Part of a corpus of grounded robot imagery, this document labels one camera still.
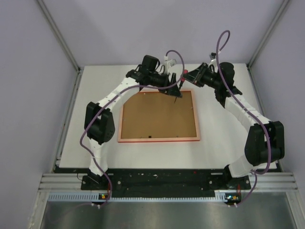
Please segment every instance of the metal floor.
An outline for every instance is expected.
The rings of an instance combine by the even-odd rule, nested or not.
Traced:
[[[48,202],[41,229],[295,229],[285,193],[253,193],[239,208],[223,203]]]

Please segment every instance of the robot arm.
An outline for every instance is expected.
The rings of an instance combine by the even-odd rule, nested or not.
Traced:
[[[96,119],[93,125],[89,128],[87,136],[90,139],[91,149],[96,158],[101,161],[101,168],[106,171],[107,166],[107,144],[114,135],[114,122],[112,112],[117,111],[123,104],[134,94],[139,92],[140,85],[152,85],[157,87],[169,86],[175,83],[175,74],[172,74],[169,80],[168,68],[164,73],[155,71],[156,65],[159,62],[157,58],[145,56],[139,70],[131,70],[126,74],[122,83],[112,91],[107,97],[100,100],[98,103],[89,103],[86,110],[85,128],[92,118],[97,114],[101,107],[105,106],[111,99],[119,95],[117,99],[111,103],[107,109],[101,113],[101,117]],[[280,122],[272,122],[262,116],[250,104],[247,103],[242,93],[234,86],[234,66],[231,63],[224,62],[220,64],[225,80],[230,87],[230,90],[244,104],[248,111],[251,111],[265,125],[270,136],[271,143],[271,161],[276,161],[284,157],[284,127]],[[190,83],[203,87],[208,85],[215,89],[216,100],[230,113],[232,113],[238,121],[244,126],[248,132],[248,138],[245,145],[244,155],[235,162],[227,165],[224,168],[224,179],[227,182],[234,177],[243,177],[249,174],[252,169],[256,169],[260,164],[266,163],[268,158],[266,138],[260,125],[248,115],[228,93],[219,73],[211,70],[210,65],[203,63],[197,69],[183,75],[184,79]],[[120,92],[130,86],[139,86],[132,88],[122,94]],[[159,90],[161,93],[181,97],[181,93],[175,85],[167,90]],[[90,171],[94,174],[102,176],[102,172],[96,167],[91,160]]]
[[[242,108],[231,97],[219,72],[213,72],[209,66],[210,64],[203,63],[197,69],[183,75],[183,77],[198,87],[208,85],[214,88],[216,100],[233,114],[248,132],[244,155],[224,168],[224,178],[229,182],[234,177],[246,176],[251,170],[257,169],[260,164],[266,163],[268,160],[267,139],[263,129],[248,112],[254,114],[268,131],[271,144],[271,162],[283,158],[285,155],[283,124],[270,121],[245,100],[242,93],[234,86],[233,78],[235,72],[234,66],[231,63],[223,62],[220,64],[220,67],[230,90],[245,108]]]

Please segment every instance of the wooden frame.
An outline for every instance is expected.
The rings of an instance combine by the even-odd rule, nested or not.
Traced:
[[[140,143],[140,142],[191,142],[191,141],[200,141],[200,130],[199,130],[199,123],[198,123],[198,116],[197,116],[197,107],[195,103],[195,96],[192,89],[188,90],[181,90],[182,92],[191,92],[192,96],[192,105],[193,105],[193,114],[194,114],[194,121],[195,121],[195,129],[196,129],[196,137],[173,137],[173,138],[121,138],[122,136],[122,120],[123,120],[123,111],[124,106],[121,108],[120,111],[120,118],[119,118],[119,131],[118,131],[118,142],[119,143]],[[139,92],[139,93],[155,93],[158,91],[146,91],[146,92]]]

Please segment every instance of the white tabletop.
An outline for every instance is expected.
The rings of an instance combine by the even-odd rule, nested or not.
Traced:
[[[187,70],[197,68],[198,64],[187,64]],[[84,131],[86,106],[107,96],[134,69],[134,65],[86,66],[75,101],[60,167],[88,168],[90,155],[79,144]],[[243,63],[234,64],[235,85],[243,92],[246,100],[254,108],[259,106],[252,83]],[[171,68],[180,75],[182,66]],[[193,89],[197,104],[198,121],[201,132],[199,142],[169,143],[118,143],[117,133],[108,142],[109,168],[224,168],[242,154],[247,132],[236,118],[226,111],[215,99],[214,90],[208,86],[196,87],[185,82],[183,89]],[[115,128],[118,129],[119,114],[113,114]]]

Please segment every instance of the brown board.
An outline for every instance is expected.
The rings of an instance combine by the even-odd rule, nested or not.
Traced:
[[[191,90],[177,98],[139,92],[123,106],[118,142],[199,141],[197,111]]]

